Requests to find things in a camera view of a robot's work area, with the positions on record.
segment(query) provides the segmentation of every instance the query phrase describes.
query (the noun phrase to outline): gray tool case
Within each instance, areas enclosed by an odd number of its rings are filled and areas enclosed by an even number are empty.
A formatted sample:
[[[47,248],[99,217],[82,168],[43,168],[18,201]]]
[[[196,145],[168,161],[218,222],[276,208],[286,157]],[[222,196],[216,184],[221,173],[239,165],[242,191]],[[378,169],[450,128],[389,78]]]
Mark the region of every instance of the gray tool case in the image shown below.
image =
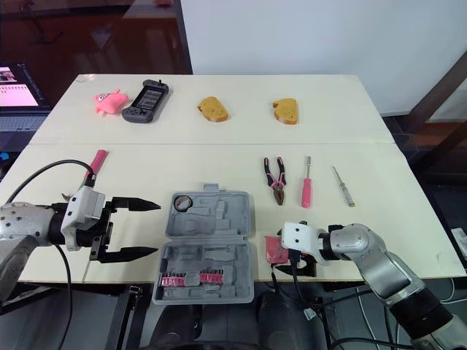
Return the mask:
[[[191,199],[177,211],[174,201]],[[253,299],[250,201],[247,192],[176,193],[161,249],[153,302],[159,305],[250,303]]]

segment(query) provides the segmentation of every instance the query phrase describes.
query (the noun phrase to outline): silver screwdriver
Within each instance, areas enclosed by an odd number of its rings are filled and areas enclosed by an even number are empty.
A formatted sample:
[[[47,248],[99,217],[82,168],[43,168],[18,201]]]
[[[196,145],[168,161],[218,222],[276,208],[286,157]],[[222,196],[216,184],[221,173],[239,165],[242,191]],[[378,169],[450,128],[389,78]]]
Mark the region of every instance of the silver screwdriver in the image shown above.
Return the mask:
[[[355,206],[355,203],[352,199],[352,196],[349,193],[349,190],[347,189],[347,187],[345,186],[345,183],[342,181],[341,177],[339,176],[339,173],[337,172],[335,166],[333,166],[333,169],[334,169],[334,173],[336,173],[337,179],[339,180],[339,184],[341,185],[341,190],[342,190],[342,193],[344,193],[344,197],[345,197],[345,200],[347,201],[347,204],[353,208]]]

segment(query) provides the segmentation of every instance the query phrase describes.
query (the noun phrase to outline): bread slice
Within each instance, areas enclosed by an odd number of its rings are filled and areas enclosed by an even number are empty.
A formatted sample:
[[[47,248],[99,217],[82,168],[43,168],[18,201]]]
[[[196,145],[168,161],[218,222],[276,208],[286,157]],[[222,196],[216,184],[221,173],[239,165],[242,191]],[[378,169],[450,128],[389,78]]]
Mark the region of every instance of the bread slice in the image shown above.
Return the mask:
[[[228,114],[224,106],[214,96],[206,97],[198,105],[198,109],[210,122],[218,123],[227,120]]]
[[[298,123],[298,104],[294,98],[283,98],[275,101],[274,116],[277,120],[284,124]]]

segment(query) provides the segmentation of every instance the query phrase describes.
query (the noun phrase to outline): pink plush toy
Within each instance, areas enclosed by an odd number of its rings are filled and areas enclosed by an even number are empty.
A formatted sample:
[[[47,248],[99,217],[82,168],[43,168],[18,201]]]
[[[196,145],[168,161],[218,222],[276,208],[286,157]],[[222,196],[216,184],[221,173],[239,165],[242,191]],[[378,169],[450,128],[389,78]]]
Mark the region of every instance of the pink plush toy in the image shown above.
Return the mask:
[[[99,93],[94,96],[94,102],[97,103],[96,113],[104,111],[110,114],[117,114],[124,104],[128,102],[128,96],[120,93],[120,89],[113,93]]]

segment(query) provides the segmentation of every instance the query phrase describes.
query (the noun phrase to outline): pink screwdriver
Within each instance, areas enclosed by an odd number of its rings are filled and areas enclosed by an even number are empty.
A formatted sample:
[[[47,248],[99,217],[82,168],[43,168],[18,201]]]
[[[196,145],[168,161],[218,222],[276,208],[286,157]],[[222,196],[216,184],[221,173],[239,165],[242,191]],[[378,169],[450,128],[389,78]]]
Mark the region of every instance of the pink screwdriver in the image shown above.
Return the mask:
[[[304,188],[301,190],[301,206],[308,208],[312,205],[312,180],[309,178],[309,166],[312,162],[310,156],[306,157],[306,178]]]

